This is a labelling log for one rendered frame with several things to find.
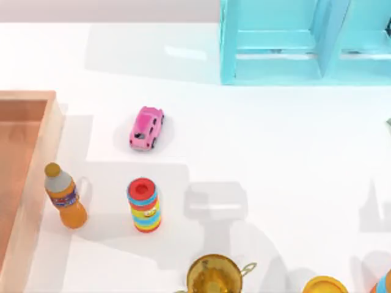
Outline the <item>pink toy car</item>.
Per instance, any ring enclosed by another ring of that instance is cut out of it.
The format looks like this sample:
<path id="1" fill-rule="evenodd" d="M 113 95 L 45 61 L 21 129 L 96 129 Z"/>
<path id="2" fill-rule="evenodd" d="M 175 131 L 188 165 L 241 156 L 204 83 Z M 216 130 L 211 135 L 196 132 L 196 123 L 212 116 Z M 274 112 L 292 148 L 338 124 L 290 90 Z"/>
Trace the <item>pink toy car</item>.
<path id="1" fill-rule="evenodd" d="M 144 106 L 139 111 L 130 132 L 129 143 L 134 150 L 154 149 L 164 121 L 162 109 Z"/>

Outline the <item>stack of coloured rings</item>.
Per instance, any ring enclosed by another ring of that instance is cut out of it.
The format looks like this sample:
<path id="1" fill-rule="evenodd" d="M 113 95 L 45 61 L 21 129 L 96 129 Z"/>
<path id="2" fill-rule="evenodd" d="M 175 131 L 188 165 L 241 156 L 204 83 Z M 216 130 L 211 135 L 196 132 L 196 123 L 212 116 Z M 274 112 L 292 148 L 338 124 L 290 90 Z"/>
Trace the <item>stack of coloured rings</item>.
<path id="1" fill-rule="evenodd" d="M 136 178 L 127 188 L 133 223 L 142 233 L 150 233 L 160 226 L 161 209 L 156 184 L 148 178 Z"/>

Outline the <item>gold trophy cup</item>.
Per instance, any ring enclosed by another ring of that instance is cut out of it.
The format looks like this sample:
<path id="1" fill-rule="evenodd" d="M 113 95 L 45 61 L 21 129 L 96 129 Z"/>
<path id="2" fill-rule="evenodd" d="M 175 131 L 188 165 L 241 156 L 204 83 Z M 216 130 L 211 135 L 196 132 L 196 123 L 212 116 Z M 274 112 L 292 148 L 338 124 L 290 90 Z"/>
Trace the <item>gold trophy cup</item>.
<path id="1" fill-rule="evenodd" d="M 189 267 L 186 290 L 177 293 L 242 293 L 243 278 L 256 266 L 256 262 L 250 262 L 240 269 L 224 255 L 201 256 Z"/>

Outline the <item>light blue rack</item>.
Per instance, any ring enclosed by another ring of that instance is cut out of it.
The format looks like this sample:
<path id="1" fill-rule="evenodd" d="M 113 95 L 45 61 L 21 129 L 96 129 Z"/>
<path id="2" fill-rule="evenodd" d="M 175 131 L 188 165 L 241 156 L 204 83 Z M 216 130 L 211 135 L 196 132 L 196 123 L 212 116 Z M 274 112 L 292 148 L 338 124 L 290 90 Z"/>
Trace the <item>light blue rack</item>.
<path id="1" fill-rule="evenodd" d="M 225 85 L 391 85 L 391 0 L 220 0 Z"/>

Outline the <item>orange drink bottle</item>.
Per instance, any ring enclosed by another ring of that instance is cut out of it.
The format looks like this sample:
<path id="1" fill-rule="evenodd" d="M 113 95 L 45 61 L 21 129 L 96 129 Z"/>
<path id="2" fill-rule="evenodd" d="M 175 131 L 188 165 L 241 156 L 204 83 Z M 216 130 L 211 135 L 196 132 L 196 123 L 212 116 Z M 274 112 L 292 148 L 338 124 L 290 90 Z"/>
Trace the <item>orange drink bottle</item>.
<path id="1" fill-rule="evenodd" d="M 44 188 L 53 206 L 59 211 L 62 223 L 69 229 L 82 227 L 88 218 L 79 199 L 78 188 L 72 176 L 50 162 L 45 169 Z"/>

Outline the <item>salmon-coloured shallow box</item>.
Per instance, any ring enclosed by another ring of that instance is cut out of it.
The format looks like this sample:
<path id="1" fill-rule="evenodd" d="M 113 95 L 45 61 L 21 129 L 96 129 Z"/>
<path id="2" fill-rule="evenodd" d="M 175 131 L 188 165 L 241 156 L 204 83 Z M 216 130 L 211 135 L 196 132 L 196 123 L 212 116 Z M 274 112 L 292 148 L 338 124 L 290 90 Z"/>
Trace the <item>salmon-coloured shallow box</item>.
<path id="1" fill-rule="evenodd" d="M 0 90 L 0 293 L 26 286 L 63 123 L 54 91 Z"/>

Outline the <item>yellow round lid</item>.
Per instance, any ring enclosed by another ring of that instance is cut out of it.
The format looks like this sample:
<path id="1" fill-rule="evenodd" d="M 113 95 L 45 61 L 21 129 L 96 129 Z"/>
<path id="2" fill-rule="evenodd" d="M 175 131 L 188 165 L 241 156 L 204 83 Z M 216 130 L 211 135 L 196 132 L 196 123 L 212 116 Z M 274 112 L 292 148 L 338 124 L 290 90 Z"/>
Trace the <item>yellow round lid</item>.
<path id="1" fill-rule="evenodd" d="M 317 276 L 307 282 L 302 293 L 348 293 L 348 291 L 346 287 L 335 278 Z"/>

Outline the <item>orange and blue toy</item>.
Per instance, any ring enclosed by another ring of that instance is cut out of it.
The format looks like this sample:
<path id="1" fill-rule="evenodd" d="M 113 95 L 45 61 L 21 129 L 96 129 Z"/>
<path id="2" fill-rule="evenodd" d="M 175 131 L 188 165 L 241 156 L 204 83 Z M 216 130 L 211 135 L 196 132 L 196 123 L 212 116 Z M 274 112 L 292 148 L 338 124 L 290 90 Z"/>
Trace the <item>orange and blue toy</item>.
<path id="1" fill-rule="evenodd" d="M 391 269 L 379 279 L 370 293 L 391 293 Z"/>

